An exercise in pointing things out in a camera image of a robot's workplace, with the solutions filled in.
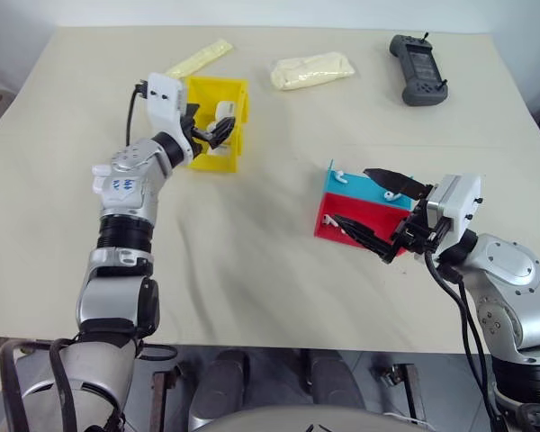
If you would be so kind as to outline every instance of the black cable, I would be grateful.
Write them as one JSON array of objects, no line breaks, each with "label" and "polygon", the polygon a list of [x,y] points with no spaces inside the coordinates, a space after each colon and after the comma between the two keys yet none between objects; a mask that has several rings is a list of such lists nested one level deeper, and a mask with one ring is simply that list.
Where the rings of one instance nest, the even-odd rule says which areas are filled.
[{"label": "black cable", "polygon": [[523,403],[516,410],[516,422],[522,432],[537,432],[530,422],[529,415],[540,414],[540,403]]},{"label": "black cable", "polygon": [[128,107],[128,117],[126,118],[126,147],[130,145],[130,128],[132,124],[132,113],[134,112],[134,103],[136,102],[136,95],[139,93],[139,89],[134,87],[132,90],[132,96],[130,97],[130,106]]},{"label": "black cable", "polygon": [[62,409],[62,430],[64,432],[77,432],[76,409],[74,408],[74,397],[70,388],[70,381],[64,370],[64,364],[60,358],[60,349],[74,343],[71,339],[56,339],[52,342],[49,350],[50,367],[54,375],[54,381],[58,389],[60,407]]},{"label": "black cable", "polygon": [[[448,296],[450,296],[452,300],[455,301],[456,306],[458,306],[458,310],[460,311],[460,320],[462,321],[464,353],[466,354],[466,359],[468,360],[469,365],[472,369],[472,374],[474,375],[474,379],[476,380],[476,383],[478,384],[478,387],[480,388],[481,395],[484,400],[484,407],[490,419],[490,423],[492,424],[492,427],[494,428],[494,425],[499,424],[500,421],[503,423],[503,420],[501,420],[499,416],[497,416],[494,413],[494,410],[492,409],[492,406],[490,404],[490,398],[488,396],[488,382],[485,380],[479,379],[478,373],[476,371],[475,365],[472,360],[472,353],[470,351],[470,344],[468,342],[468,317],[470,315],[468,308],[464,304],[463,300],[454,292],[454,290],[448,286],[446,281],[442,278],[442,276],[440,275],[440,273],[434,266],[431,251],[425,252],[424,261],[426,262],[426,267],[428,271],[430,272],[430,275],[436,281],[438,286],[442,288],[442,290],[446,294],[448,294]],[[476,340],[476,345],[478,346],[479,344],[482,345],[480,339],[478,338],[478,340]]]},{"label": "black cable", "polygon": [[172,360],[173,358],[176,358],[176,356],[178,356],[178,350],[175,346],[171,345],[144,344],[143,348],[163,349],[172,353],[169,355],[141,355],[140,357],[138,357],[139,360],[145,360],[147,362],[165,362],[166,360]]},{"label": "black cable", "polygon": [[17,348],[48,350],[50,344],[28,340],[9,340],[0,349],[0,382],[2,384],[2,398],[4,400],[4,412],[8,430],[11,432],[29,432],[30,428],[14,361],[14,350]]},{"label": "black cable", "polygon": [[476,324],[474,324],[474,318],[472,314],[470,313],[470,306],[468,305],[468,297],[466,297],[466,287],[464,286],[464,281],[461,280],[458,283],[458,289],[460,291],[460,299],[462,300],[462,303],[464,303],[464,306],[466,307],[466,310],[468,313],[468,325],[470,326],[470,330],[472,331],[472,337],[474,338],[474,344],[476,344],[476,348],[478,350],[478,359],[480,360],[482,386],[484,386],[486,388],[486,392],[488,392],[489,383],[488,383],[488,369],[486,368],[486,355],[484,355],[484,348],[482,347],[482,341],[480,339],[478,329],[476,328]]}]

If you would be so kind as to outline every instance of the yellow plastic bin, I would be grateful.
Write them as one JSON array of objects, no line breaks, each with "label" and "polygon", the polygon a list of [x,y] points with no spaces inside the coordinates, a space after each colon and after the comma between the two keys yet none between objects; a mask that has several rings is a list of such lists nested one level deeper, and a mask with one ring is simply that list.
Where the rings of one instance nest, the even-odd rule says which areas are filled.
[{"label": "yellow plastic bin", "polygon": [[210,148],[203,143],[202,154],[190,167],[206,171],[236,173],[238,156],[242,154],[242,125],[248,121],[248,81],[245,79],[214,78],[207,76],[189,76],[188,103],[199,104],[200,108],[194,116],[196,127],[205,130],[214,122],[216,105],[220,101],[236,103],[236,124],[229,138],[225,141],[229,151],[224,154],[208,154]]}]

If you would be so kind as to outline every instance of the white plastic part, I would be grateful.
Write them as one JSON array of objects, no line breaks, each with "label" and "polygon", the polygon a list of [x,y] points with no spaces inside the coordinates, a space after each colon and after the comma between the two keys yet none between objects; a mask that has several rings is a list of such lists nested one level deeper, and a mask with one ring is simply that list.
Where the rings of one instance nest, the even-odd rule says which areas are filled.
[{"label": "white plastic part", "polygon": [[110,182],[109,187],[103,187],[104,193],[101,195],[104,208],[139,209],[142,206],[142,184],[137,177],[103,177],[103,180]]},{"label": "white plastic part", "polygon": [[418,423],[419,425],[424,425],[426,426],[429,430],[431,430],[432,432],[437,432],[436,428],[433,427],[430,423],[428,423],[427,421],[423,421],[423,420],[418,420],[417,418],[412,418],[412,417],[407,417],[407,416],[402,416],[401,414],[396,414],[395,412],[384,412],[383,413],[384,416],[390,416],[390,417],[395,417],[396,419],[400,419],[400,420],[404,420],[404,421],[411,421],[412,423]]},{"label": "white plastic part", "polygon": [[186,60],[172,66],[166,75],[172,78],[184,78],[203,68],[208,63],[223,56],[228,51],[232,50],[232,45],[224,39],[216,40],[212,45],[200,49]]},{"label": "white plastic part", "polygon": [[278,90],[293,90],[350,77],[354,73],[345,55],[329,52],[312,57],[279,60],[270,79]]},{"label": "white plastic part", "polygon": [[481,179],[474,174],[446,175],[430,194],[427,205],[428,223],[434,225],[440,216],[452,220],[452,227],[440,243],[437,255],[460,241],[478,210],[476,200],[480,196]]},{"label": "white plastic part", "polygon": [[184,152],[184,165],[194,159],[188,139],[182,133],[180,118],[186,111],[185,88],[181,81],[151,73],[148,77],[148,117],[154,133],[170,135]]},{"label": "white plastic part", "polygon": [[348,181],[347,181],[345,178],[342,178],[343,175],[344,175],[344,171],[339,170],[339,171],[337,171],[336,173],[334,173],[334,178],[335,178],[338,182],[343,183],[343,184],[346,185],[346,184],[348,183]]},{"label": "white plastic part", "polygon": [[401,193],[393,193],[393,192],[390,192],[390,191],[386,191],[384,193],[384,200],[392,202],[392,201],[396,201],[401,196],[402,196]]},{"label": "white plastic part", "polygon": [[322,218],[322,223],[324,225],[332,225],[336,228],[338,228],[338,222],[336,222],[335,220],[333,220],[329,214],[325,214],[324,217]]},{"label": "white plastic part", "polygon": [[95,194],[101,194],[104,189],[104,180],[112,173],[112,167],[109,165],[94,165],[92,166],[92,174],[94,181],[92,182],[92,190]]},{"label": "white plastic part", "polygon": [[92,174],[95,176],[107,177],[112,173],[112,167],[109,165],[92,166]]},{"label": "white plastic part", "polygon": [[[236,104],[232,101],[220,101],[216,105],[216,113],[214,114],[214,121],[206,126],[206,131],[212,132],[220,120],[224,117],[234,117],[236,112]],[[228,156],[230,153],[230,147],[226,144],[226,141],[221,143],[217,148],[208,148],[209,155]]]}]

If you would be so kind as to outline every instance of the floor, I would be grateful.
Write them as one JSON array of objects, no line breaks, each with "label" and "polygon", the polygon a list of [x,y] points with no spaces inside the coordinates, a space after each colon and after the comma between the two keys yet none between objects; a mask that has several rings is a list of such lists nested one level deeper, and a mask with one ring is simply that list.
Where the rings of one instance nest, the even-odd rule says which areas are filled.
[{"label": "floor", "polygon": [[[126,405],[127,430],[144,432],[149,428],[151,378],[156,371],[170,369],[176,362],[187,365],[194,378],[200,379],[205,366],[221,351],[219,347],[180,346],[176,360],[145,362],[138,360]],[[269,404],[311,403],[311,396],[302,388],[299,350],[247,348],[250,358],[250,381],[245,408]],[[403,384],[387,387],[374,378],[375,366],[413,363],[418,368],[422,400],[427,421],[439,432],[478,432],[488,430],[488,420],[468,364],[463,355],[399,354],[341,351],[352,369],[364,396],[366,408],[372,412],[395,412],[408,415]],[[36,353],[19,360],[21,386],[27,386],[47,361],[45,353]],[[195,380],[183,380],[168,393],[165,431],[185,430],[185,412]],[[3,416],[0,397],[0,421]]]}]

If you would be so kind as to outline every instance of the black game controller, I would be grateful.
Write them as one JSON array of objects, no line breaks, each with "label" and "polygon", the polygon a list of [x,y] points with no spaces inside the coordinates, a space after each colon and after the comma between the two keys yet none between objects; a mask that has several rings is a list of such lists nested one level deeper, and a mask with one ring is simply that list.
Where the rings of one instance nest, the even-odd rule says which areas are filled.
[{"label": "black game controller", "polygon": [[402,100],[410,106],[440,104],[448,97],[448,86],[438,71],[432,45],[424,38],[397,34],[390,42],[390,53],[400,59],[406,88]]}]

